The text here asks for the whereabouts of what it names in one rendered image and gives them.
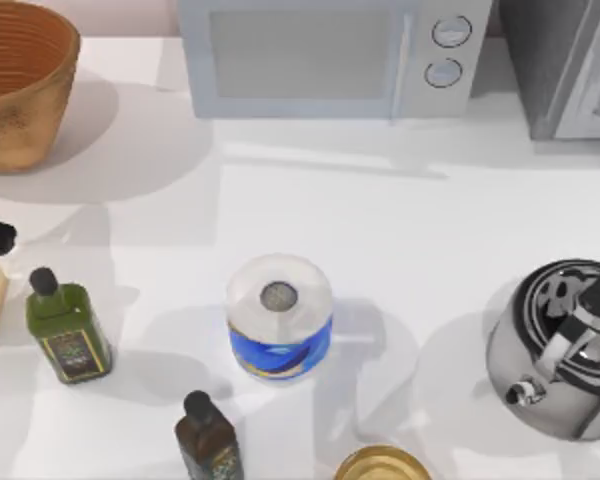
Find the white and blue paper roll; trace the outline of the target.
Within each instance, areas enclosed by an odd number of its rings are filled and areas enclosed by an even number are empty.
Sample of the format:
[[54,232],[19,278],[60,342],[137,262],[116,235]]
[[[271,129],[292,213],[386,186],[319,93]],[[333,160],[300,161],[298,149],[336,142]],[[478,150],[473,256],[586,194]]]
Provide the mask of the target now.
[[291,380],[321,363],[331,344],[333,313],[326,275],[297,255],[253,258],[227,285],[234,357],[248,373],[265,380]]

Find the pale microwave oven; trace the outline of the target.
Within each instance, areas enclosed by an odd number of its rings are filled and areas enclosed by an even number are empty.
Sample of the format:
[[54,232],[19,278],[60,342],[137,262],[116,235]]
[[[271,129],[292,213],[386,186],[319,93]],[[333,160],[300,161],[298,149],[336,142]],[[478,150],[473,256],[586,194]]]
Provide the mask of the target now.
[[[412,43],[401,117],[460,115],[468,103],[493,0],[178,0],[193,108],[220,118],[390,119],[407,14]],[[432,29],[462,15],[470,38],[441,48]],[[436,89],[424,71],[463,66]]]

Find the round microwave knob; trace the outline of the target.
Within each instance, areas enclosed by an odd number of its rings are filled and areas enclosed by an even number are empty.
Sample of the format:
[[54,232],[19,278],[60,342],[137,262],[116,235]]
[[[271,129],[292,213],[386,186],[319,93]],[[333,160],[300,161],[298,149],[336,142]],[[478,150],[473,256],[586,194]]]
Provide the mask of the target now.
[[432,39],[441,48],[456,48],[472,34],[471,22],[462,15],[438,20],[432,29]]
[[424,71],[427,84],[436,89],[449,88],[458,83],[463,76],[463,66],[452,58],[430,63]]

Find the dark brown bottle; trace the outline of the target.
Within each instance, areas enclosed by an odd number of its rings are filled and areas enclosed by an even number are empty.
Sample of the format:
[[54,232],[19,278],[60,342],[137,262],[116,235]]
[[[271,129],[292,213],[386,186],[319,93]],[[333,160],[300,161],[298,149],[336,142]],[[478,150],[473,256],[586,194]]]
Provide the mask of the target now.
[[236,431],[204,391],[190,392],[174,433],[189,480],[245,480]]

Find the green bottle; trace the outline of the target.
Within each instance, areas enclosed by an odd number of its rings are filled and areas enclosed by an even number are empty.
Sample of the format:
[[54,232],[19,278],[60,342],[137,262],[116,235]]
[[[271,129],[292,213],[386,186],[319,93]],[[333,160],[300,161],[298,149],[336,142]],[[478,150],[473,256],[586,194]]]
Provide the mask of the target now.
[[48,267],[33,270],[29,284],[27,328],[58,380],[71,385],[108,375],[113,368],[111,345],[86,288],[59,282]]

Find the brown ribbed plant pot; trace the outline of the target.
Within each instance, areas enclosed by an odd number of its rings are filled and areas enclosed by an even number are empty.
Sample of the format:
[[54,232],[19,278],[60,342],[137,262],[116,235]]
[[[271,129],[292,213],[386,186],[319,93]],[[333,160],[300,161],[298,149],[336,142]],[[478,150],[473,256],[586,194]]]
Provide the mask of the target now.
[[71,94],[81,37],[44,6],[0,0],[0,174],[43,163]]

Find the grey cabinet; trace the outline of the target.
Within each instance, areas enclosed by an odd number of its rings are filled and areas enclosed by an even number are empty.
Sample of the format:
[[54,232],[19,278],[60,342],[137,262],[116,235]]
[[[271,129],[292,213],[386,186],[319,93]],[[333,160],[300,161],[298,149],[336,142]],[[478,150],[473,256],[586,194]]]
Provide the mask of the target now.
[[499,0],[534,140],[600,139],[600,0]]

